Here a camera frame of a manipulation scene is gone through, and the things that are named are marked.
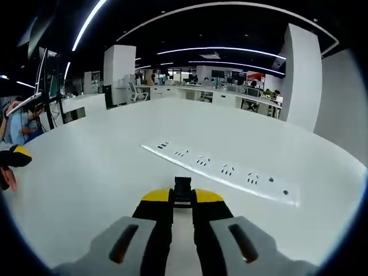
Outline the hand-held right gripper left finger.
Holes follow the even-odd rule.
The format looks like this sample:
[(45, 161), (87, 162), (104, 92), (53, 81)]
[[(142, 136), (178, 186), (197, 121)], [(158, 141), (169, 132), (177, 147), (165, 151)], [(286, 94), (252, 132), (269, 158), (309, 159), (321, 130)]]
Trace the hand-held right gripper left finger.
[(131, 216), (123, 216), (90, 243), (80, 259), (58, 265), (54, 275), (164, 275), (173, 224), (173, 190), (146, 194)]

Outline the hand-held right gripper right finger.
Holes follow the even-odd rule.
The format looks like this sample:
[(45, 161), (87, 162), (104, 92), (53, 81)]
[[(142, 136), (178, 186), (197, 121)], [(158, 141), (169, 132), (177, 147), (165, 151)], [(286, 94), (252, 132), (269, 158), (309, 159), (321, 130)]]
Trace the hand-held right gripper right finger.
[(224, 199), (194, 189), (191, 208), (194, 244), (203, 275), (315, 275), (317, 266), (282, 254), (275, 239), (243, 216), (234, 216)]

